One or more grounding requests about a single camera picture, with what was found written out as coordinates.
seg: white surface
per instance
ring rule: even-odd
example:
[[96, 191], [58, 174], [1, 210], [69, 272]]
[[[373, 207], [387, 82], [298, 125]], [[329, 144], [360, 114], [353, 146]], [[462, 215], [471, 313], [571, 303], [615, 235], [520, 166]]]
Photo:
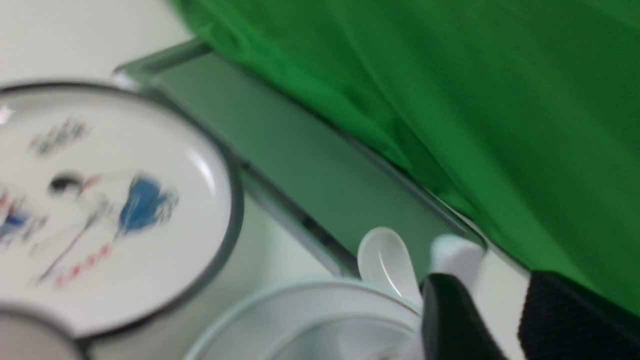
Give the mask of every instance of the white surface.
[[[358, 337], [342, 333], [350, 328], [344, 323], [334, 326], [345, 318], [382, 325], [360, 329]], [[276, 360], [284, 355], [281, 353], [292, 355], [292, 351], [302, 355], [296, 351], [299, 349], [287, 348], [305, 341], [309, 331], [316, 331], [315, 335], [328, 342], [311, 344], [309, 341], [318, 338], [306, 338], [305, 350], [314, 351], [297, 359], [371, 359], [411, 338], [419, 322], [416, 309], [361, 282], [308, 282], [267, 291], [234, 307], [203, 333], [185, 359]], [[332, 339], [317, 332], [323, 327], [332, 328]], [[237, 341], [244, 345], [237, 346]]]
[[413, 264], [404, 241], [388, 227], [371, 229], [358, 246], [358, 271], [365, 282], [422, 307]]
[[[0, 104], [15, 111], [0, 143], [16, 149], [0, 153], [0, 186], [19, 186], [23, 203], [47, 219], [28, 237], [0, 236], [2, 301], [46, 309], [85, 337], [157, 311], [207, 269], [232, 198], [226, 165], [206, 137], [150, 102], [91, 88], [38, 88], [0, 95]], [[28, 150], [34, 137], [71, 128], [69, 119], [83, 136], [45, 154]], [[82, 191], [52, 192], [70, 171], [87, 184]], [[149, 208], [160, 196], [167, 200]], [[163, 219], [141, 223], [145, 209]]]
[[[161, 0], [3, 0], [0, 1], [0, 83], [58, 77], [108, 81], [117, 65], [188, 39], [180, 20]], [[275, 226], [266, 215], [257, 217], [264, 224]], [[279, 233], [268, 239], [268, 256], [260, 258], [265, 274], [250, 280], [239, 277], [237, 284], [233, 276], [224, 275], [227, 280], [221, 276], [217, 282], [226, 284], [220, 285], [224, 289], [220, 290], [224, 294], [220, 295], [222, 298], [209, 293], [214, 299], [210, 305], [211, 317], [205, 318], [197, 309], [185, 309], [178, 327], [187, 323], [204, 326], [225, 306], [250, 292], [247, 286], [290, 281], [291, 268], [306, 269], [303, 264], [311, 262], [302, 255], [306, 254], [303, 249], [296, 250], [295, 245], [291, 245], [295, 241], [286, 234]], [[528, 284], [527, 276], [515, 269], [517, 266], [509, 265], [499, 252], [490, 249], [481, 264], [478, 288], [474, 292], [483, 318], [511, 360], [524, 358], [516, 332]], [[105, 343], [96, 350], [100, 354], [98, 359], [176, 359], [198, 331], [197, 326], [184, 329], [154, 326], [160, 335], [139, 332], [122, 342]], [[174, 337], [177, 344], [167, 350], [164, 343]]]
[[191, 38], [167, 0], [2, 0], [0, 83], [108, 82], [116, 66]]

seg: green curtain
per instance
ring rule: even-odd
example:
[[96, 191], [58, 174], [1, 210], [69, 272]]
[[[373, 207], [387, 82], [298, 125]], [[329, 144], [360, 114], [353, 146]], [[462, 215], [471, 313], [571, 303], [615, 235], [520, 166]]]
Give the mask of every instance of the green curtain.
[[530, 269], [640, 314], [639, 1], [174, 2]]

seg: white bowl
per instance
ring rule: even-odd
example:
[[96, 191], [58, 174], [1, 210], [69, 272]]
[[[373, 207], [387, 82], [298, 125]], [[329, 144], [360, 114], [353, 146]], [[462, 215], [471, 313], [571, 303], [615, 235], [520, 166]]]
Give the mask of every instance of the white bowl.
[[365, 360], [393, 352], [419, 324], [413, 305], [361, 282], [308, 282], [231, 309], [185, 360]]

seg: white spoon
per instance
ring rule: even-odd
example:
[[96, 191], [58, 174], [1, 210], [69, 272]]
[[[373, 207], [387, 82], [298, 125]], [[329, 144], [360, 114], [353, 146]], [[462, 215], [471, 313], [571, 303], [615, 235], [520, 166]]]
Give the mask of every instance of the white spoon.
[[358, 271], [363, 281], [422, 307], [409, 252], [400, 235], [388, 227], [377, 227], [364, 236], [358, 248]]

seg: white plate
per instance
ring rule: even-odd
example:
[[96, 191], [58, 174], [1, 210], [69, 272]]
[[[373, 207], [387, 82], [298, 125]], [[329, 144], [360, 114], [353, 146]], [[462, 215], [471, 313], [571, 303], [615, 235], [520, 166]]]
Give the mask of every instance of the white plate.
[[361, 282], [309, 282], [231, 309], [185, 360], [365, 360], [402, 345], [419, 323], [414, 307]]
[[74, 336], [151, 315], [213, 275], [242, 194], [176, 113], [105, 86], [0, 90], [0, 301]]
[[31, 313], [0, 309], [0, 354], [7, 360], [83, 360], [61, 329]]

